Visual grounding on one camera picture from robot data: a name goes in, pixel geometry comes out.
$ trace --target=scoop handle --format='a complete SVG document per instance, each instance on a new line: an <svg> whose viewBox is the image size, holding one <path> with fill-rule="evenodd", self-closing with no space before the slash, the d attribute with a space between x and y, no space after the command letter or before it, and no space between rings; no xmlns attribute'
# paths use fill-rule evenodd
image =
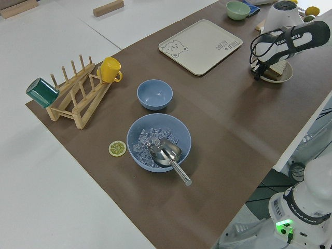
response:
<svg viewBox="0 0 332 249"><path fill-rule="evenodd" d="M190 178L183 171L183 169L181 169L181 167L178 165L178 163L175 160L171 160L170 165L177 172L177 174L181 177L181 179L185 182L186 186L190 186L192 183L192 180L190 180Z"/></svg>

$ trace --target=metal scoop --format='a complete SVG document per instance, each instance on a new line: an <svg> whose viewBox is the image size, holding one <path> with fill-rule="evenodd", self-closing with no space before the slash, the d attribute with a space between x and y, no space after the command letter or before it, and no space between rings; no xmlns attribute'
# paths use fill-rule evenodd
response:
<svg viewBox="0 0 332 249"><path fill-rule="evenodd" d="M182 153L182 150L177 145L164 137L160 139L160 145L147 144L147 147L155 163L162 168L171 165L185 184L187 186L191 185L192 181L177 163Z"/></svg>

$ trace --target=small blue bowl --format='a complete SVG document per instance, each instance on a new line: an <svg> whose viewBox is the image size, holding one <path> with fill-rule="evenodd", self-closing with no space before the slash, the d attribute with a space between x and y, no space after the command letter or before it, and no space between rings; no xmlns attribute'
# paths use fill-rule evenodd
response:
<svg viewBox="0 0 332 249"><path fill-rule="evenodd" d="M133 145L137 144L139 140L140 133L143 129L146 131L150 130L151 128L161 128L161 129L171 129L172 134L178 138L177 146L181 148L182 154L180 156L180 160L178 164L181 164L188 156L190 149L191 149L191 136L189 133L188 128L185 126L177 118L163 113L152 113L146 116L143 116L136 120L132 126L130 127L128 134L127 134L127 149L134 159L134 161L141 166L143 169L152 172L166 172L172 170L173 167L167 168L153 168L141 163L135 152L133 152Z"/></svg>
<svg viewBox="0 0 332 249"><path fill-rule="evenodd" d="M137 97L145 108L161 110L165 108L173 97L172 88L164 81L150 79L139 85Z"/></svg>

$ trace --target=brown table mat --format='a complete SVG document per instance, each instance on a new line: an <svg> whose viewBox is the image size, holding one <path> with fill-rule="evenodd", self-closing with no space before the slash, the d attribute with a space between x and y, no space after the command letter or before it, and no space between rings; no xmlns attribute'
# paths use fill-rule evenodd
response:
<svg viewBox="0 0 332 249"><path fill-rule="evenodd" d="M53 122L35 102L27 103L156 248L211 247L332 89L325 49L292 58L288 82L255 81L249 46L270 6L232 21L225 4L216 2L114 55L123 80L111 86L83 130L67 118ZM201 19L243 45L198 77L158 51L158 44ZM174 171L148 172L128 152L119 158L108 153L110 142L125 141L129 127L152 113L136 97L138 85L148 79L171 85L174 98L161 112L180 119L191 133L192 149L182 163L190 187Z"/></svg>

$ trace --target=yellow lemon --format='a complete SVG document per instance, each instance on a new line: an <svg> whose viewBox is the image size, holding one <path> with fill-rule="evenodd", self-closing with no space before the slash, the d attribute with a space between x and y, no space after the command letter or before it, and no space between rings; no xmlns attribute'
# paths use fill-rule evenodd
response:
<svg viewBox="0 0 332 249"><path fill-rule="evenodd" d="M305 12L306 16L314 15L315 17L318 16L319 13L320 13L320 9L317 7L314 7L314 6L308 7Z"/></svg>
<svg viewBox="0 0 332 249"><path fill-rule="evenodd" d="M127 150L126 144L123 141L114 141L109 147L109 153L114 157L122 156Z"/></svg>

